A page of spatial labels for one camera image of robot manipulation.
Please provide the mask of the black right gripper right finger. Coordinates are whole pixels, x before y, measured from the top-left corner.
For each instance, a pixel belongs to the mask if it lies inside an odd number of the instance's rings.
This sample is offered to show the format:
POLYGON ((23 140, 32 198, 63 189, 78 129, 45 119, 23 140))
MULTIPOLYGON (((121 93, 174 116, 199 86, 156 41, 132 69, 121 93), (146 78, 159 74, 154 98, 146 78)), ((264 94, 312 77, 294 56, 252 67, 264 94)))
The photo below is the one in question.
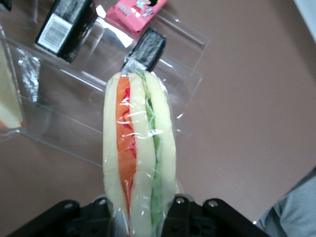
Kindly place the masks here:
POLYGON ((177 194, 170 208, 171 237, 267 237, 263 230, 221 199, 203 205, 177 194))

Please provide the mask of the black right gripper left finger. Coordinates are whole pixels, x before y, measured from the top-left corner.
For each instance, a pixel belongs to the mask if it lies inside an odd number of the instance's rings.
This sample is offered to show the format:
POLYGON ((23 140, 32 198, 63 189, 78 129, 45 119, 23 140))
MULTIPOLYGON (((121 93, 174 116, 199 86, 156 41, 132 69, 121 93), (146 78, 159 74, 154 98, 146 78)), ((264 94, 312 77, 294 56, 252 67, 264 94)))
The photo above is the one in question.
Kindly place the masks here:
POLYGON ((106 197, 82 207, 64 200, 11 232, 9 237, 112 237, 113 222, 106 197))

